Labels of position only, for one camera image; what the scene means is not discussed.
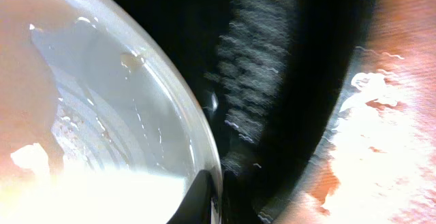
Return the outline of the light grey plate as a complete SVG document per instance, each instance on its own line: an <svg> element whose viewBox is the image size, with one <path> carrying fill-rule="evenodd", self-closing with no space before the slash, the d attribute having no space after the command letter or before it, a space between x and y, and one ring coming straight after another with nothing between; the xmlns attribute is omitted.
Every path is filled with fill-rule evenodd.
<svg viewBox="0 0 436 224"><path fill-rule="evenodd" d="M1 0L1 222L167 223L223 176L195 96L113 0Z"/></svg>

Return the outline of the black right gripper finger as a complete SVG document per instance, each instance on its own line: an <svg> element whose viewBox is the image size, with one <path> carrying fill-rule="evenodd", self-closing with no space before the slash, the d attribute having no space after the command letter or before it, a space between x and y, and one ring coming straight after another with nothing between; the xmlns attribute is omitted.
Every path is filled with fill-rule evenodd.
<svg viewBox="0 0 436 224"><path fill-rule="evenodd" d="M201 170L167 224L218 224L217 204L211 173Z"/></svg>

